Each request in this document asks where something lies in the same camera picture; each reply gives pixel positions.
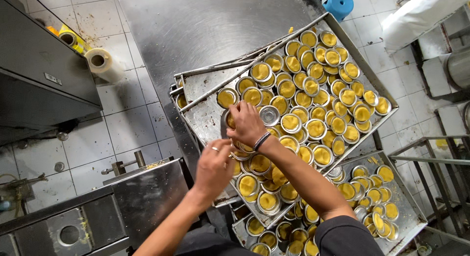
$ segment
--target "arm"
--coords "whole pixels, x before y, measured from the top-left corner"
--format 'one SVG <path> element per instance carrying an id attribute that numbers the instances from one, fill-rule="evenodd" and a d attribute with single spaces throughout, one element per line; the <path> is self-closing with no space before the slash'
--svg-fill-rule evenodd
<path id="1" fill-rule="evenodd" d="M 194 186 L 134 256 L 173 255 L 194 219 L 211 205 L 232 178 L 235 162 L 228 157 L 234 150 L 230 144 L 228 139 L 209 142 L 197 163 Z"/>
<path id="2" fill-rule="evenodd" d="M 253 146 L 266 133 L 263 121 L 257 109 L 241 101 L 237 106 L 230 106 L 236 129 L 227 128 L 227 135 L 245 145 Z M 269 136 L 259 147 L 258 152 L 270 159 L 283 172 L 302 196 L 323 220 L 341 215 L 356 218 L 343 195 L 312 166 L 305 163 L 280 141 Z"/>

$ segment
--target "hand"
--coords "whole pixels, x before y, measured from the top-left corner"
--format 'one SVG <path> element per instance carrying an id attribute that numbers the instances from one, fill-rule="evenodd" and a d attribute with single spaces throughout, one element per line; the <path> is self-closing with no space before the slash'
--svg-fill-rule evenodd
<path id="1" fill-rule="evenodd" d="M 236 129 L 227 128 L 227 136 L 253 147 L 256 141 L 267 132 L 258 110 L 245 100 L 240 101 L 236 106 L 230 105 L 228 108 L 234 118 Z"/>
<path id="2" fill-rule="evenodd" d="M 232 179 L 235 161 L 228 157 L 231 151 L 235 148 L 229 139 L 211 141 L 204 148 L 197 162 L 196 181 L 191 189 L 203 206 L 210 206 Z"/>

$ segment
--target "plastic wrap roll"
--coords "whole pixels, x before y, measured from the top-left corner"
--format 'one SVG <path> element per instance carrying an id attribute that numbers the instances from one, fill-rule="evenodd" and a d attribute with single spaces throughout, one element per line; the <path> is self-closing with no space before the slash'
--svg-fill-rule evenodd
<path id="1" fill-rule="evenodd" d="M 85 53 L 92 73 L 108 82 L 117 82 L 124 77 L 124 69 L 109 52 L 104 49 L 91 49 Z"/>

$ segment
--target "black bracelet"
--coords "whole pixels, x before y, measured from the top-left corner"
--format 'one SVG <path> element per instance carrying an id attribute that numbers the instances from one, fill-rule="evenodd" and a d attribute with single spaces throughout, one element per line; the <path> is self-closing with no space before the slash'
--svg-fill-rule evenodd
<path id="1" fill-rule="evenodd" d="M 262 135 L 261 138 L 259 138 L 258 141 L 256 141 L 255 146 L 253 147 L 253 150 L 258 151 L 259 146 L 262 145 L 262 143 L 267 139 L 267 137 L 269 137 L 270 134 L 271 133 L 269 131 L 264 133 L 264 135 Z"/>

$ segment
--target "round hole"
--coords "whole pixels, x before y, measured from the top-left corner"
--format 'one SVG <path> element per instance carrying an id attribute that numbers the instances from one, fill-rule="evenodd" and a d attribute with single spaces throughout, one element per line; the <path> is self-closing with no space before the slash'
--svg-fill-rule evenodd
<path id="1" fill-rule="evenodd" d="M 101 55 L 95 55 L 91 57 L 91 63 L 96 67 L 99 67 L 104 64 L 104 58 Z"/>
<path id="2" fill-rule="evenodd" d="M 61 40 L 63 40 L 65 43 L 67 43 L 68 45 L 72 45 L 73 44 L 73 37 L 72 35 L 70 34 L 63 34 L 61 37 L 60 37 Z"/>
<path id="3" fill-rule="evenodd" d="M 60 239 L 67 245 L 72 245 L 79 240 L 79 229 L 74 226 L 66 226 L 60 231 Z"/>

